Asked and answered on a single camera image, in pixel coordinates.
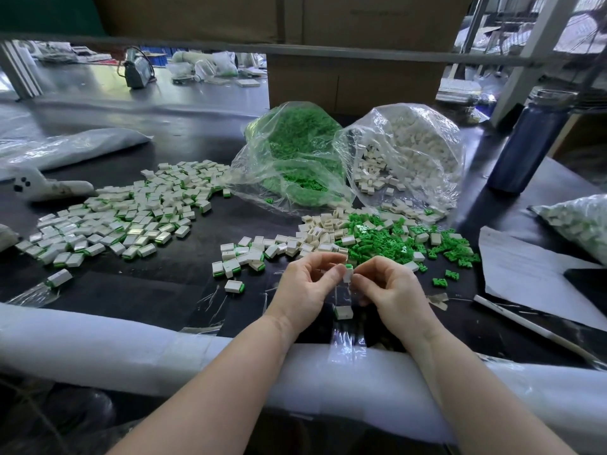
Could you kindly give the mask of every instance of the hand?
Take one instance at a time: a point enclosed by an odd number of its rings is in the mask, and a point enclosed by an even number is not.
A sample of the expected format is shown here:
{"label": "hand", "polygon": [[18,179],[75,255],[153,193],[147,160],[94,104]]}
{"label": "hand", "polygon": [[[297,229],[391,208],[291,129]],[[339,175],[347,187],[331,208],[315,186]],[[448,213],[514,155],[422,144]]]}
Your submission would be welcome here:
{"label": "hand", "polygon": [[343,279],[345,259],[336,252],[311,252],[286,267],[266,314],[292,330],[293,342],[316,319],[327,294]]}
{"label": "hand", "polygon": [[412,355],[443,331],[414,273],[385,257],[354,270],[352,285],[377,306],[384,325]]}

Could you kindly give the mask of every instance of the pile of green plastic pieces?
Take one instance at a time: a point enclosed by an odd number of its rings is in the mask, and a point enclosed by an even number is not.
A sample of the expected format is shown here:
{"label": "pile of green plastic pieces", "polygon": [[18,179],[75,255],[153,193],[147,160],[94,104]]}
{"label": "pile of green plastic pieces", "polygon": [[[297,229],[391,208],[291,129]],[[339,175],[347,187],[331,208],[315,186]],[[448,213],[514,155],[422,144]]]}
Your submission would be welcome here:
{"label": "pile of green plastic pieces", "polygon": [[[368,214],[350,214],[348,230],[355,238],[359,238],[360,242],[348,248],[348,257],[357,264],[364,263],[367,260],[382,255],[397,263],[405,264],[413,261],[414,252],[421,252],[427,255],[428,259],[437,259],[439,253],[452,262],[457,262],[457,265],[463,268],[472,268],[473,262],[480,262],[481,257],[477,253],[470,254],[469,242],[466,239],[452,238],[451,234],[455,233],[454,229],[448,229],[439,232],[436,225],[430,227],[416,226],[409,227],[409,231],[415,235],[421,233],[440,233],[442,244],[440,246],[426,248],[423,243],[415,243],[413,237],[405,236],[402,226],[404,219],[400,219],[394,223],[391,230],[370,229],[364,222],[370,221],[373,225],[383,226],[383,221],[377,216]],[[341,246],[341,241],[336,241],[338,246]],[[421,262],[418,262],[420,272],[425,272],[428,268]]]}
{"label": "pile of green plastic pieces", "polygon": [[327,176],[346,185],[342,157],[332,144],[340,129],[322,108],[307,102],[289,102],[251,122],[245,137],[253,140],[254,156],[277,173],[265,178],[263,187],[304,206],[326,204],[332,189]]}

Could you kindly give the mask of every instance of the black table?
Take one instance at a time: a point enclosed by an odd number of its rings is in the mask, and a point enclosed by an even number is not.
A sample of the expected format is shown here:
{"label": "black table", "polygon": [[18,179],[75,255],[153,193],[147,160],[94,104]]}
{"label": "black table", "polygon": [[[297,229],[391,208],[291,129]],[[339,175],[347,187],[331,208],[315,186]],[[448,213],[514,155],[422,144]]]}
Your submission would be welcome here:
{"label": "black table", "polygon": [[[121,125],[154,136],[149,144],[47,173],[51,178],[86,179],[98,186],[131,184],[142,178],[142,169],[155,169],[159,162],[210,159],[229,164],[244,143],[242,126],[255,116],[171,108],[132,111],[59,105],[35,106],[32,115],[46,135]],[[522,195],[515,198],[498,195],[484,185],[503,146],[503,137],[481,128],[465,129],[463,135],[468,172],[459,208],[450,220],[473,246],[478,242],[479,229],[487,225],[555,252],[591,260],[526,208],[595,194],[597,188],[546,159]],[[11,185],[4,183],[0,185],[0,222],[27,236],[33,231],[37,217],[77,202],[28,206],[19,203]],[[221,287],[224,285],[223,280],[217,282],[211,276],[211,262],[220,258],[218,245],[238,241],[243,235],[289,235],[298,224],[298,217],[272,214],[237,197],[215,197],[212,212],[204,218],[197,214],[193,231],[185,240],[173,240],[153,257],[133,262],[125,262],[110,252],[87,259],[80,268],[73,269],[75,280],[62,291],[61,297],[46,308],[140,321],[176,331],[223,321],[220,334],[235,336],[262,314],[267,304],[264,291],[276,282],[275,273],[284,268],[288,259],[283,256],[268,262],[261,274],[244,271],[245,294],[224,297],[221,289],[221,297],[213,300],[209,307],[205,297],[213,293],[218,283]],[[429,294],[442,292],[433,288],[430,280],[444,274],[450,265],[440,257],[429,264],[427,273],[420,275]],[[7,282],[0,288],[0,300],[21,293],[52,273],[52,269],[41,267],[14,249],[0,255],[0,271]],[[482,294],[484,287],[480,265],[459,273],[459,282],[450,284],[447,290],[451,298],[448,310],[436,312],[444,325],[474,351],[518,362],[585,367],[583,361],[569,351],[472,304],[473,296]],[[572,341],[582,342],[607,359],[607,333],[541,313],[524,316]],[[332,315],[326,307],[300,340],[327,343],[332,327]],[[367,328],[370,338],[374,329],[370,322]]]}

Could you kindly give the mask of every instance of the thermos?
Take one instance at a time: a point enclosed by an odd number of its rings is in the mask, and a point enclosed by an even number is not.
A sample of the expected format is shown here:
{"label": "thermos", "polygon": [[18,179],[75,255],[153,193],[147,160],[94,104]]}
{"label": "thermos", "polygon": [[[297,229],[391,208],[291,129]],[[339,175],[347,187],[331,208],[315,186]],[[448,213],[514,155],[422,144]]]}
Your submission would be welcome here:
{"label": "thermos", "polygon": [[569,117],[577,93],[534,88],[512,135],[495,164],[487,186],[521,193]]}

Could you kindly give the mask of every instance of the bag of green plastic parts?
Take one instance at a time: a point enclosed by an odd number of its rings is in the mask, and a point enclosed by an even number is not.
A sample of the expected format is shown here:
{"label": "bag of green plastic parts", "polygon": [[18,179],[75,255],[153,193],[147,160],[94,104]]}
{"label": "bag of green plastic parts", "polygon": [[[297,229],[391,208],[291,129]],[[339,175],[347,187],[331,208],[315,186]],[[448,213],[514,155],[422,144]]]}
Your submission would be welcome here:
{"label": "bag of green plastic parts", "polygon": [[299,214],[307,208],[352,204],[346,185],[350,153],[333,146],[342,127],[310,102],[287,102],[245,128],[247,144],[232,161],[229,187],[269,209]]}

